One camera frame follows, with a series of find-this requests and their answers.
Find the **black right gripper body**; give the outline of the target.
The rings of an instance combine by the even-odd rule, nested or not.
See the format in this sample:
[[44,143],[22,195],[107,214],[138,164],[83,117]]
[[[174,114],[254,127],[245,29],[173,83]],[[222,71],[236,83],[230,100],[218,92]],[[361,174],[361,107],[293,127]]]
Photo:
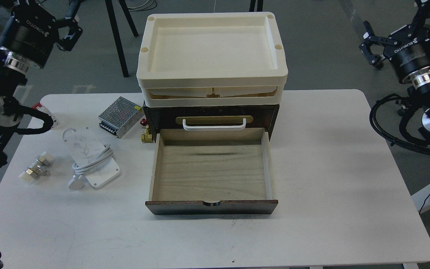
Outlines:
[[408,29],[398,29],[389,35],[395,45],[387,45],[387,59],[394,68],[399,83],[412,81],[411,74],[430,69],[430,29],[420,29],[408,36]]

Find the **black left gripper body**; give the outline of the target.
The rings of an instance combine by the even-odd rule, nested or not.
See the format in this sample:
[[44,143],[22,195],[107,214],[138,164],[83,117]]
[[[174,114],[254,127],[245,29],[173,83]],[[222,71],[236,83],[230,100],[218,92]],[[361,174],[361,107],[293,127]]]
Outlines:
[[59,39],[55,17],[39,5],[15,5],[0,37],[0,50],[11,51],[46,66]]

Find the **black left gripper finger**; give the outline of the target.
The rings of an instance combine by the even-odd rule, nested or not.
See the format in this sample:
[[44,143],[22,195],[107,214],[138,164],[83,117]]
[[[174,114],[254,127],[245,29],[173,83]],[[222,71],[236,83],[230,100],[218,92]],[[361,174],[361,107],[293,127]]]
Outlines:
[[[68,27],[69,30],[64,38],[59,38],[59,29]],[[75,44],[82,35],[82,28],[78,26],[77,19],[59,19],[54,20],[53,24],[55,33],[55,42],[59,50],[72,51]]]
[[67,13],[65,14],[65,18],[56,20],[55,27],[64,28],[64,27],[70,27],[71,25],[76,24],[75,17],[77,15],[81,2],[82,0],[70,0]]

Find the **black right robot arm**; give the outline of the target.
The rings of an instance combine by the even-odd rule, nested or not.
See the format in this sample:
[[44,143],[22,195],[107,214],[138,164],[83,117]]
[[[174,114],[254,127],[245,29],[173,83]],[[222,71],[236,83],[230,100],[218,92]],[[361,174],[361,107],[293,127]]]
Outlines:
[[[372,107],[372,128],[391,145],[430,155],[430,0],[416,0],[417,13],[410,24],[389,34],[376,36],[370,23],[363,22],[364,40],[359,49],[370,65],[382,68],[391,63],[399,83],[408,84],[408,95],[390,94]],[[401,106],[398,138],[387,132],[377,120],[379,108],[394,101]]]

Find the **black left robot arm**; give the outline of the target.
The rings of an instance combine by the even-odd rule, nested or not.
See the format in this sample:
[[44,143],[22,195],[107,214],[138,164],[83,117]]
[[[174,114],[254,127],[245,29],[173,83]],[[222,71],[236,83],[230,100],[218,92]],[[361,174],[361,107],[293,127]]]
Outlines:
[[48,114],[22,106],[14,97],[27,82],[30,67],[44,68],[57,44],[71,51],[82,35],[76,21],[80,0],[71,0],[65,18],[56,19],[35,0],[0,0],[10,18],[0,38],[0,168],[7,163],[4,148],[14,133],[35,135],[49,131]]

